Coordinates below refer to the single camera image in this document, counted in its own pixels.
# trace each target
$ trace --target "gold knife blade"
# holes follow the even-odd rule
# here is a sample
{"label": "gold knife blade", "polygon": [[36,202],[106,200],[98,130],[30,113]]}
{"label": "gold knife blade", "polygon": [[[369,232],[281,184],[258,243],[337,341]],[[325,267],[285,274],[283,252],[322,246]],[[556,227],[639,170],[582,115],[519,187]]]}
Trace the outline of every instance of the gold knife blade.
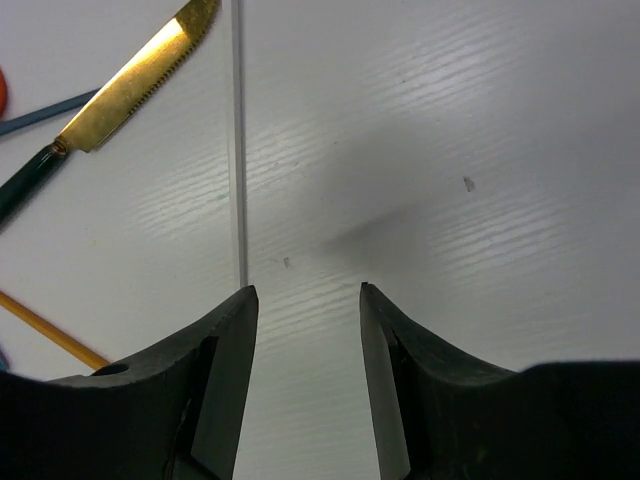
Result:
{"label": "gold knife blade", "polygon": [[122,125],[200,43],[219,0],[191,0],[89,100],[56,141],[89,152]]}
{"label": "gold knife blade", "polygon": [[98,147],[195,49],[219,0],[191,0],[89,100],[55,140],[0,187],[0,229],[42,188],[73,150]]}

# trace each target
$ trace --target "white wood grain surface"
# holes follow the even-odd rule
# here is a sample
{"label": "white wood grain surface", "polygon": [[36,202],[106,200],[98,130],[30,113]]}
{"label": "white wood grain surface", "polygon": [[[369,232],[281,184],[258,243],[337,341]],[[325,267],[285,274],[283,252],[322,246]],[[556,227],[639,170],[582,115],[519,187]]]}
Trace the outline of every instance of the white wood grain surface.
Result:
{"label": "white wood grain surface", "polygon": [[[104,81],[180,2],[3,7],[11,113]],[[261,314],[235,478],[378,476],[364,280],[507,368],[638,357],[637,1],[244,0],[244,15]],[[233,287],[217,35],[0,236],[0,288],[114,358]],[[63,123],[1,140],[0,180]],[[80,369],[14,322],[0,314],[20,372]]]}
{"label": "white wood grain surface", "polygon": [[378,475],[363,280],[504,367],[640,354],[637,1],[245,5],[238,478]]}
{"label": "white wood grain surface", "polygon": [[[7,118],[108,80],[182,0],[41,0],[1,7]],[[74,154],[0,235],[0,288],[110,359],[197,320],[234,290],[223,39],[214,29],[100,150]],[[69,117],[0,139],[8,179]],[[19,373],[86,371],[0,313]]]}

